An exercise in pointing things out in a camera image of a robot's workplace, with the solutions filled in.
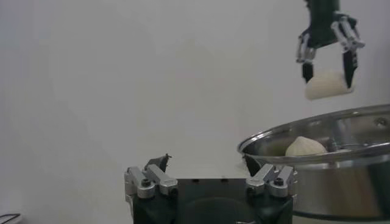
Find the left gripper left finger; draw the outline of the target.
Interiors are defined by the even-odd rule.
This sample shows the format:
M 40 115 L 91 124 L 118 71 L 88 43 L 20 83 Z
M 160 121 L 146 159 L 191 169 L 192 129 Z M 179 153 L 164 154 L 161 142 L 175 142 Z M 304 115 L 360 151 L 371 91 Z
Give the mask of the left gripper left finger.
M 179 182 L 165 173 L 170 158 L 170 155 L 165 154 L 150 159 L 142 169 L 137 166 L 129 167 L 124 172 L 125 199 L 150 199 L 157 191 L 166 197 L 175 198 Z

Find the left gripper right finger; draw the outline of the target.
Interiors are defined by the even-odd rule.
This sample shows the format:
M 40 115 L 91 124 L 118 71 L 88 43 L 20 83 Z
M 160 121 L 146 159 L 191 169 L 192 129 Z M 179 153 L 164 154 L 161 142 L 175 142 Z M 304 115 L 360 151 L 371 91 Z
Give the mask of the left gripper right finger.
M 249 155 L 244 155 L 243 160 L 250 173 L 250 177 L 245 180 L 250 197 L 257 197 L 265 192 L 275 198 L 296 197 L 297 172 L 293 167 L 278 168 L 273 164 L 262 164 Z

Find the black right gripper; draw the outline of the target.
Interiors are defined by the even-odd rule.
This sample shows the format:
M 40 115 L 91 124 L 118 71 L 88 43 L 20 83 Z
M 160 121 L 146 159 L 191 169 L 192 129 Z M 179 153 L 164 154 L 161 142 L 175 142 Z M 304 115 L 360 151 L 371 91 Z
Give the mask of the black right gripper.
M 296 62 L 302 65 L 302 78 L 308 83 L 314 76 L 315 48 L 338 42 L 342 48 L 344 80 L 353 84 L 358 67 L 357 50 L 365 47 L 356 27 L 357 20 L 339 11 L 339 0 L 305 0 L 310 14 L 308 28 L 298 37 Z

